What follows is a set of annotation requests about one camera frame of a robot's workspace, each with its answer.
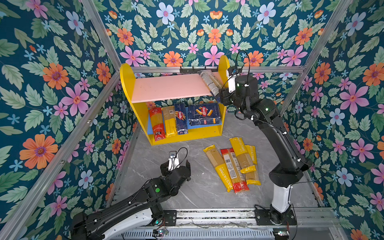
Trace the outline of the clear blue white spaghetti bag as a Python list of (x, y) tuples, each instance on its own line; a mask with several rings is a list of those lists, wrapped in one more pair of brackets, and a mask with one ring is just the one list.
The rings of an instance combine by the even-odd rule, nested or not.
[(211, 70), (201, 70), (198, 71), (198, 74), (203, 79), (212, 96), (217, 102), (220, 102), (220, 89), (223, 87), (223, 84)]

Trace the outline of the blue Barilla rigatoni bag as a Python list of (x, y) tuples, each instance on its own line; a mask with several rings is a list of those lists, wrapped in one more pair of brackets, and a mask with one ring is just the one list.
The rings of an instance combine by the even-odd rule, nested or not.
[(216, 125), (221, 123), (221, 112), (217, 103), (190, 105), (188, 120), (191, 126)]

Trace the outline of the blue Barilla spaghetti box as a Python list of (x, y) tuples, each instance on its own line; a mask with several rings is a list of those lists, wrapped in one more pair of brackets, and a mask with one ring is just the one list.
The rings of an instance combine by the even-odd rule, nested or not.
[(178, 135), (188, 134), (187, 110), (184, 103), (175, 104), (175, 118)]

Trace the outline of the red ended spaghetti bag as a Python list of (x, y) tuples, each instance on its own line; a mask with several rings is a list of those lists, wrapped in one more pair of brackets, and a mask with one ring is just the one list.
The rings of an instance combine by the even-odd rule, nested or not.
[(249, 188), (246, 183), (246, 179), (241, 173), (240, 164), (236, 158), (234, 150), (232, 148), (221, 149), (221, 154), (226, 163), (235, 193), (237, 194), (242, 191), (248, 191)]

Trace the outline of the yellow spaghetti bag with barcode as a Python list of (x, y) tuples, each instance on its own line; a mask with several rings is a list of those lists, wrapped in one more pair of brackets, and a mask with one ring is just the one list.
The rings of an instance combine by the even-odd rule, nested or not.
[(175, 117), (175, 107), (169, 106), (162, 108), (166, 138), (175, 137), (178, 134)]

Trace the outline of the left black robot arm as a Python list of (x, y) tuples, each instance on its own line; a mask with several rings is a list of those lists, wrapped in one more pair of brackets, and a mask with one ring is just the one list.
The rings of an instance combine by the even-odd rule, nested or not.
[(138, 191), (121, 202), (99, 212), (76, 214), (71, 226), (72, 240), (111, 240), (129, 230), (156, 226), (164, 218), (161, 203), (179, 193), (181, 186), (191, 180), (191, 164), (145, 182)]

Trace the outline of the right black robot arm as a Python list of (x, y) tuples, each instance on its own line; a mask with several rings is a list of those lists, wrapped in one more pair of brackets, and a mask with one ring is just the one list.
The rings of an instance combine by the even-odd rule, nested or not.
[(231, 76), (219, 90), (221, 104), (233, 105), (242, 114), (240, 120), (251, 120), (267, 137), (279, 163), (270, 173), (274, 184), (269, 209), (270, 221), (280, 225), (294, 215), (291, 192), (312, 162), (306, 161), (288, 133), (274, 101), (259, 97), (258, 81), (250, 75)]

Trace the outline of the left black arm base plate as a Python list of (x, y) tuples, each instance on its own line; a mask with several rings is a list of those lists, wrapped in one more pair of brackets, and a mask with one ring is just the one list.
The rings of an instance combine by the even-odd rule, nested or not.
[(171, 226), (174, 227), (177, 221), (177, 210), (161, 210), (156, 211), (152, 217), (151, 226)]

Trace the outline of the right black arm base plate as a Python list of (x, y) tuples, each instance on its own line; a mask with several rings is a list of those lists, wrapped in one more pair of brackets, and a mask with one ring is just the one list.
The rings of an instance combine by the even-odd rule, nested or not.
[(291, 207), (289, 207), (284, 213), (272, 208), (271, 210), (263, 208), (255, 208), (255, 219), (258, 226), (267, 226), (267, 225), (289, 225), (296, 226), (297, 218)]

